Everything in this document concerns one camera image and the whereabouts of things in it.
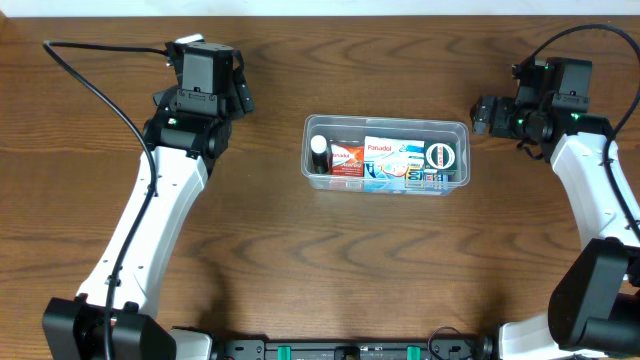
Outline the red Panadol box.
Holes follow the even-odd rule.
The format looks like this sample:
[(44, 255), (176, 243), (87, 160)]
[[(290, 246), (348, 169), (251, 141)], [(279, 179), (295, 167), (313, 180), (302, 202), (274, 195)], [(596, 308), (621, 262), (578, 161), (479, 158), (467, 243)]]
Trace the red Panadol box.
[(331, 168), (334, 176), (364, 176), (364, 145), (361, 143), (332, 143)]

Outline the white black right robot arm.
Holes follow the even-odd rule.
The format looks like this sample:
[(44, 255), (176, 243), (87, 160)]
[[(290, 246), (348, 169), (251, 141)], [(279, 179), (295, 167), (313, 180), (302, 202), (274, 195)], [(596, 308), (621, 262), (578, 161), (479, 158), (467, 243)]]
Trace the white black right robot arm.
[(639, 353), (639, 206), (610, 141), (604, 116), (589, 113), (592, 64), (552, 57), (512, 67), (512, 97), (482, 96), (471, 108), (476, 134), (540, 147), (568, 196), (582, 251), (545, 313), (499, 329), (496, 359), (634, 357)]

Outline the green round tin box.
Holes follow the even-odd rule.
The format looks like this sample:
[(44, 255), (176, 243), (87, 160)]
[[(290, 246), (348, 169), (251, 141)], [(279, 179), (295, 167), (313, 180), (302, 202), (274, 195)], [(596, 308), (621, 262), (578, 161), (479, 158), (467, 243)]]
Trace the green round tin box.
[(454, 174), (458, 170), (459, 156), (455, 143), (426, 142), (424, 150), (426, 169), (448, 174)]

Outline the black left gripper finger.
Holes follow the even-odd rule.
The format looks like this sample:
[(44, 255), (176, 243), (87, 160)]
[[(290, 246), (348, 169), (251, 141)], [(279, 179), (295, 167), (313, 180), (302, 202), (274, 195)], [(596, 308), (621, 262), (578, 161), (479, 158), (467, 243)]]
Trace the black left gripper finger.
[(233, 71), (233, 81), (235, 84), (243, 84), (246, 82), (244, 75), (245, 63), (240, 50), (232, 51), (233, 58), (237, 61), (237, 67)]
[(240, 106), (242, 111), (247, 113), (252, 113), (255, 111), (255, 104), (251, 95), (251, 91), (246, 82), (238, 83), (236, 85), (237, 94), (240, 100)]

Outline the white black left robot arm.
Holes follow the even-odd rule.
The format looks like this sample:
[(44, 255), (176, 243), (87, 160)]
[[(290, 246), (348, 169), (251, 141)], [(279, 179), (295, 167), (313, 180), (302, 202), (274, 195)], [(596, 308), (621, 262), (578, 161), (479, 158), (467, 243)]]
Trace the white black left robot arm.
[(156, 321), (167, 266), (186, 216), (228, 147), (233, 121), (255, 109), (240, 51), (194, 34), (161, 55), (176, 85), (153, 95), (132, 131), (136, 183), (99, 262), (73, 299), (54, 297), (42, 328), (55, 359), (220, 359), (215, 337)]

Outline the blue Cool Fever box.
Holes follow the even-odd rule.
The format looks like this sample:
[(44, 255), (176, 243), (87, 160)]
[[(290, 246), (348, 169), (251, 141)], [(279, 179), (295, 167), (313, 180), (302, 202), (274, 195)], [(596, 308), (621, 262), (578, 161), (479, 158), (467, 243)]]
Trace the blue Cool Fever box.
[(366, 178), (363, 191), (371, 193), (446, 195), (454, 189), (448, 175), (409, 168), (401, 177)]

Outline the clear plastic container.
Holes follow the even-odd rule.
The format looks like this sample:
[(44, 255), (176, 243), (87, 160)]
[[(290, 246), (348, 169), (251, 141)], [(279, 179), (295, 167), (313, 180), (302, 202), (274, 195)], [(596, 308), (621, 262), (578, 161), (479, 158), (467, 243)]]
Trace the clear plastic container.
[[(329, 170), (326, 174), (317, 174), (312, 163), (310, 140), (322, 135), (328, 143)], [(323, 190), (364, 192), (363, 177), (334, 176), (330, 173), (332, 143), (361, 143), (366, 136), (419, 140), (426, 142), (450, 142), (457, 147), (458, 170), (448, 175), (454, 189), (467, 185), (471, 178), (471, 156), (469, 131), (465, 124), (455, 121), (418, 120), (384, 117), (363, 117), (344, 115), (311, 115), (306, 119), (301, 152), (301, 172), (312, 187)]]

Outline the black bottle white cap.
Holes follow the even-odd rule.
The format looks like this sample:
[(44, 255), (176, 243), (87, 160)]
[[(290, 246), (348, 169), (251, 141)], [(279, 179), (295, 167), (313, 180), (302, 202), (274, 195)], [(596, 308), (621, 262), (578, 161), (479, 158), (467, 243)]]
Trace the black bottle white cap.
[(317, 174), (326, 174), (329, 170), (328, 143), (324, 136), (315, 135), (310, 140), (312, 163)]

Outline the white blue Panadol box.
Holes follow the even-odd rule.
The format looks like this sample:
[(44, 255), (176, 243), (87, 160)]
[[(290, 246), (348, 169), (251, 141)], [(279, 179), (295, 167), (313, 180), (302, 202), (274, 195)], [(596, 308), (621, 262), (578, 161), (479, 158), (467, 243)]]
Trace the white blue Panadol box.
[(364, 174), (367, 178), (402, 178), (425, 163), (424, 141), (366, 136)]

